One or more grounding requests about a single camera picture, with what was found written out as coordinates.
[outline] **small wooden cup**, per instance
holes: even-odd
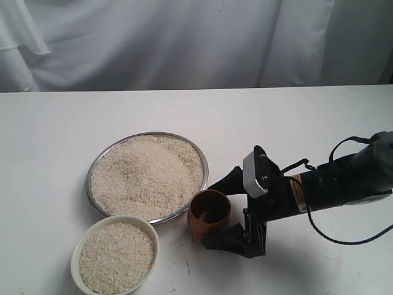
[[[226,195],[207,189],[193,196],[187,212],[187,227],[199,245],[202,239],[227,229],[230,225],[231,203]]]

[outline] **metal bowl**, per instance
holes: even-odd
[[[99,160],[101,160],[102,157],[104,157],[104,155],[110,151],[114,146],[132,138],[132,137],[137,137],[137,136],[142,136],[142,135],[158,135],[158,136],[169,136],[169,137],[176,137],[179,138],[182,141],[185,141],[186,143],[189,143],[192,145],[192,147],[196,150],[196,152],[199,155],[199,158],[201,159],[201,163],[202,163],[202,170],[203,170],[203,179],[202,179],[202,183],[200,186],[200,191],[202,191],[203,189],[206,188],[207,184],[208,184],[208,176],[209,176],[209,167],[208,167],[208,161],[206,161],[206,157],[204,156],[204,154],[202,153],[202,151],[200,150],[200,148],[198,146],[196,146],[195,143],[193,143],[192,141],[188,140],[187,138],[184,138],[180,135],[177,134],[173,134],[173,133],[168,133],[168,132],[144,132],[144,133],[138,133],[135,135],[131,135],[129,137],[123,138],[122,140],[117,141],[116,143],[112,144],[111,146],[107,147],[102,153],[100,153],[100,155],[94,160],[94,162],[92,163],[92,165],[90,166],[90,169],[88,170],[87,173],[87,177],[86,177],[86,192],[87,192],[87,198],[89,200],[89,202],[91,203],[91,205],[93,206],[93,208],[102,216],[104,217],[110,217],[111,214],[106,212],[105,210],[103,210],[95,201],[95,199],[93,198],[93,191],[91,190],[91,177],[93,175],[93,170],[96,166],[96,164],[98,163]],[[188,203],[186,205],[184,205],[182,208],[178,209],[177,211],[171,213],[170,215],[167,215],[165,217],[162,217],[160,219],[154,219],[154,220],[150,220],[149,222],[151,224],[159,224],[159,223],[163,223],[165,221],[171,220],[173,218],[175,218],[176,216],[179,216],[180,214],[182,214],[183,212],[185,212],[188,209],[189,205]]]

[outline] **white ceramic bowl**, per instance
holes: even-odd
[[[98,293],[93,292],[87,286],[85,285],[82,277],[80,276],[79,272],[79,257],[80,253],[82,252],[82,248],[84,246],[84,243],[86,239],[91,236],[94,232],[97,230],[101,229],[104,226],[107,226],[109,224],[113,223],[130,223],[134,226],[139,226],[142,230],[144,230],[148,236],[152,239],[153,241],[153,248],[154,248],[154,260],[152,263],[152,267],[150,268],[149,272],[146,274],[146,276],[135,286],[133,286],[131,289],[128,289],[125,292],[119,293],[117,295],[127,295],[138,289],[142,284],[147,280],[147,278],[150,276],[150,274],[153,272],[153,269],[155,267],[155,264],[157,262],[158,258],[158,252],[159,252],[159,244],[158,244],[158,235],[155,231],[155,229],[145,220],[132,216],[132,215],[115,215],[111,216],[108,218],[105,218],[101,221],[98,221],[96,224],[91,226],[86,233],[83,235],[83,237],[79,240],[78,244],[75,247],[74,253],[72,254],[71,258],[71,275],[72,278],[74,279],[75,284],[77,287],[85,294],[87,295],[97,295]]]

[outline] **uncooked white rice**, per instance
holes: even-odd
[[[153,241],[130,223],[104,226],[82,248],[79,272],[99,294],[118,294],[138,284],[152,267]]]
[[[91,189],[106,212],[151,221],[188,204],[202,179],[201,160],[191,144],[173,136],[144,135],[105,154],[93,170]]]

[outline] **table surface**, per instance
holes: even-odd
[[[393,127],[393,85],[165,92],[0,94],[1,293],[81,294],[69,261],[99,216],[84,181],[95,157],[139,132],[177,133],[195,142],[209,184],[261,145],[280,167],[328,161],[351,135]],[[357,152],[344,144],[337,156]],[[230,197],[242,221],[245,196]],[[315,212],[342,240],[392,223],[393,198]],[[135,294],[392,294],[393,234],[362,246],[321,238],[305,215],[268,223],[267,255],[246,259],[191,242],[185,215],[155,227],[160,257]]]

